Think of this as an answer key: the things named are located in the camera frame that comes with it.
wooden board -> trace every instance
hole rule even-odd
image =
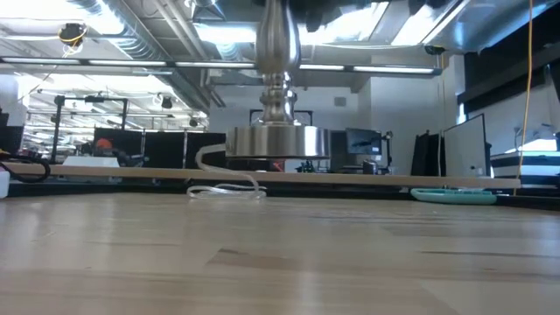
[[[43,167],[35,164],[6,164],[19,174],[42,174]],[[91,177],[123,177],[147,179],[210,179],[210,180],[243,180],[243,178],[212,173],[201,170],[170,170],[156,168],[110,168],[84,166],[51,166],[52,175],[91,176]],[[471,187],[471,188],[520,188],[516,179],[502,178],[436,178],[424,176],[373,176],[353,174],[310,174],[246,171],[257,181],[293,182],[318,184],[354,184],[380,186],[409,187]]]
[[[527,315],[560,215],[349,199],[0,200],[2,315]]]

metal pole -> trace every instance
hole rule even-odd
[[[124,126],[126,125],[126,114],[129,111],[129,100],[123,99],[122,100],[122,124],[121,130],[124,130]]]
[[[62,117],[62,107],[66,102],[64,95],[56,95],[54,103],[56,104],[56,116],[54,117],[54,138],[52,140],[51,164],[56,164],[57,147],[59,145],[60,118]]]

black cable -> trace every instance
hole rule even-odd
[[[45,169],[45,173],[43,175],[39,176],[38,178],[24,178],[21,175],[16,174],[8,166],[6,166],[4,163],[2,163],[2,161],[5,162],[6,160],[15,160],[15,161],[23,161],[23,162],[31,162],[31,163],[40,164]],[[37,184],[37,183],[45,181],[45,179],[48,179],[49,176],[51,176],[51,166],[48,164],[48,162],[46,160],[41,159],[41,158],[12,155],[10,153],[0,153],[0,167],[5,169],[11,175],[11,177],[13,179],[18,180],[22,183],[26,183],[26,184]]]

desk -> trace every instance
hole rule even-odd
[[[553,314],[560,214],[349,199],[0,200],[0,313]]]

